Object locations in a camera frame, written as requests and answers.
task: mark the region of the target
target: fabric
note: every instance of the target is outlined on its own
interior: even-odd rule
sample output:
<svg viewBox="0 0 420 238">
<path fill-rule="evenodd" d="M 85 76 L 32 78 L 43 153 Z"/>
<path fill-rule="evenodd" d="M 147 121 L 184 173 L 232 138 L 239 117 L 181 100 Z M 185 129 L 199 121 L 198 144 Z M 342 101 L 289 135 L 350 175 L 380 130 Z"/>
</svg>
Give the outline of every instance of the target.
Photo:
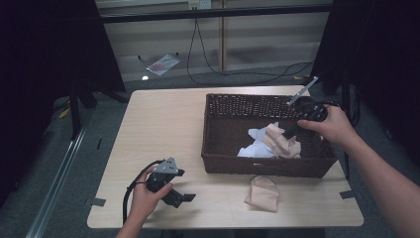
<svg viewBox="0 0 420 238">
<path fill-rule="evenodd" d="M 248 130 L 248 135 L 250 135 L 255 141 L 247 146 L 246 148 L 241 148 L 238 153 L 239 157 L 252 157 L 252 158 L 271 158 L 275 154 L 272 149 L 264 142 L 262 139 L 265 135 L 266 127 L 261 129 L 250 129 Z"/>
<path fill-rule="evenodd" d="M 257 176 L 251 181 L 251 194 L 245 203 L 265 211 L 277 212 L 278 196 L 278 189 L 271 179 Z"/>
<path fill-rule="evenodd" d="M 284 130 L 269 124 L 266 127 L 262 141 L 268 145 L 277 157 L 286 159 L 300 158 L 301 145 L 296 141 L 296 136 L 287 140 L 283 136 Z"/>
</svg>

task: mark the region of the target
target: beige cloth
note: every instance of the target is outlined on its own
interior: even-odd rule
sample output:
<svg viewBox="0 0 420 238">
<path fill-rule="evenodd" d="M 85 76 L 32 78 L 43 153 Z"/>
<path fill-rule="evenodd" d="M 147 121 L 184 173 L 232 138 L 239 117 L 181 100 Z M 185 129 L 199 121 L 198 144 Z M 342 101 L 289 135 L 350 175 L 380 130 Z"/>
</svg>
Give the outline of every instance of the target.
<svg viewBox="0 0 420 238">
<path fill-rule="evenodd" d="M 278 189 L 267 177 L 257 176 L 251 181 L 251 194 L 245 203 L 266 211 L 277 212 Z"/>
<path fill-rule="evenodd" d="M 266 127 L 262 141 L 266 143 L 277 157 L 286 159 L 300 158 L 301 145 L 296 141 L 296 136 L 287 140 L 283 136 L 284 130 L 272 124 Z"/>
</svg>

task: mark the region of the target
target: brown wicker basket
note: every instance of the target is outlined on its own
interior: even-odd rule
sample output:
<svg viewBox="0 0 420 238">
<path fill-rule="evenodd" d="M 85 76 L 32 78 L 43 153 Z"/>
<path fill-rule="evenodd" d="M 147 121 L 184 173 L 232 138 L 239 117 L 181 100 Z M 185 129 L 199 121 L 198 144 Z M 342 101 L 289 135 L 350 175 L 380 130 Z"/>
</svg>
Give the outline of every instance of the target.
<svg viewBox="0 0 420 238">
<path fill-rule="evenodd" d="M 201 157 L 208 174 L 266 175 L 322 178 L 337 162 L 330 143 L 304 130 L 297 135 L 301 159 L 237 157 L 241 148 L 254 142 L 251 128 L 279 122 L 288 129 L 298 114 L 286 105 L 290 96 L 207 94 Z M 301 100 L 312 101 L 311 97 Z"/>
</svg>

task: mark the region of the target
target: table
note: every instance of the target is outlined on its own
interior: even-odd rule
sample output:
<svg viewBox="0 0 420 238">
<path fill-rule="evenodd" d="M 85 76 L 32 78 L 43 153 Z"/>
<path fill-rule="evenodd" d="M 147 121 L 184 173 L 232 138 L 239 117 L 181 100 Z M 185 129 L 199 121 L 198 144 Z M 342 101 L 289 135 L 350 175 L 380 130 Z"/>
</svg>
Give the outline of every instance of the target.
<svg viewBox="0 0 420 238">
<path fill-rule="evenodd" d="M 215 87 L 140 90 L 132 94 L 96 197 L 91 228 L 122 226 L 126 187 L 149 163 L 175 157 L 185 170 L 175 178 L 178 192 L 196 193 L 178 208 L 160 202 L 145 223 L 155 229 L 299 228 L 360 226 L 364 218 L 337 162 L 323 178 L 270 177 L 279 190 L 278 212 L 260 211 L 244 203 L 253 175 L 209 175 L 201 158 L 207 93 L 292 95 L 302 86 Z"/>
</svg>

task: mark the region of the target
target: human hand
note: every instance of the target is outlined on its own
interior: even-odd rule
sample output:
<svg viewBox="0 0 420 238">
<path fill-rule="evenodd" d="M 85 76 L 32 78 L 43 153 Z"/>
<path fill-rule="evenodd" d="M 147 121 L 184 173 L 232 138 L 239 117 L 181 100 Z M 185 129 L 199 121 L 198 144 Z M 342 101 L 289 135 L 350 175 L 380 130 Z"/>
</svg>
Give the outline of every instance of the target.
<svg viewBox="0 0 420 238">
<path fill-rule="evenodd" d="M 138 183 L 133 191 L 132 206 L 130 209 L 129 218 L 137 217 L 139 220 L 146 220 L 150 214 L 156 209 L 158 202 L 166 196 L 172 189 L 172 183 L 167 183 L 157 192 L 149 191 L 147 185 L 144 183 L 155 167 L 150 167 L 137 180 Z"/>
<path fill-rule="evenodd" d="M 328 117 L 322 122 L 299 120 L 297 125 L 304 129 L 318 132 L 332 143 L 345 147 L 358 137 L 346 113 L 337 106 L 326 105 Z"/>
</svg>

